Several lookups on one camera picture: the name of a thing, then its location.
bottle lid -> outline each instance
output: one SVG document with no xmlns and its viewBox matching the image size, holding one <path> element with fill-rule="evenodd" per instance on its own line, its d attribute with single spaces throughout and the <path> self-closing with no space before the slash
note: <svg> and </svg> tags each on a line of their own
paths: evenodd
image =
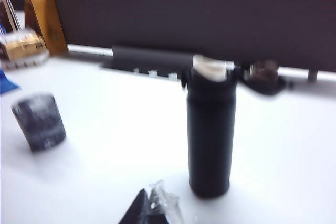
<svg viewBox="0 0 336 224">
<path fill-rule="evenodd" d="M 215 60 L 203 55 L 193 56 L 193 68 L 202 77 L 215 82 L 225 81 L 226 62 L 223 60 Z"/>
</svg>

thermos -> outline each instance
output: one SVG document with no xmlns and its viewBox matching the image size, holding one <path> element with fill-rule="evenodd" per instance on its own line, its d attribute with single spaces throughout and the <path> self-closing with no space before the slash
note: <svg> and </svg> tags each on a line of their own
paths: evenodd
<svg viewBox="0 0 336 224">
<path fill-rule="evenodd" d="M 237 79 L 225 66 L 194 61 L 185 81 L 189 184 L 200 197 L 220 196 L 229 189 Z"/>
</svg>

tabletop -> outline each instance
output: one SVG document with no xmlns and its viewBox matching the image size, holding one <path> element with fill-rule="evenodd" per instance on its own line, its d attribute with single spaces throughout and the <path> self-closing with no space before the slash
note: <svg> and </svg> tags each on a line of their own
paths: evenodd
<svg viewBox="0 0 336 224">
<path fill-rule="evenodd" d="M 186 91 L 177 81 L 50 58 L 6 72 L 1 96 L 1 222 L 118 223 L 140 189 L 160 179 L 185 223 L 335 223 L 336 102 L 237 86 L 229 191 L 196 197 L 188 185 Z M 12 112 L 51 92 L 67 138 L 32 153 Z"/>
</svg>

small cylindrical container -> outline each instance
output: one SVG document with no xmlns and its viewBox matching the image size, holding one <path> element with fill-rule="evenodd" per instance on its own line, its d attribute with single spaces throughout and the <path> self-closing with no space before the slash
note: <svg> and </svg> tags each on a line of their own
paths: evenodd
<svg viewBox="0 0 336 224">
<path fill-rule="evenodd" d="M 32 151 L 49 149 L 66 137 L 52 94 L 35 94 L 13 104 L 12 112 Z"/>
<path fill-rule="evenodd" d="M 229 188 L 237 80 L 232 72 L 213 81 L 191 69 L 186 83 L 190 187 L 217 197 Z"/>
</svg>

dark gray backdrop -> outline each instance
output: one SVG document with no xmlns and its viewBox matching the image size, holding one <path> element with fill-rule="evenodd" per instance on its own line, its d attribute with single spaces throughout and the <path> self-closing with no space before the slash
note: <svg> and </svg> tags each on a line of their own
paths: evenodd
<svg viewBox="0 0 336 224">
<path fill-rule="evenodd" d="M 336 71 L 336 0 L 56 0 L 71 44 Z"/>
</svg>

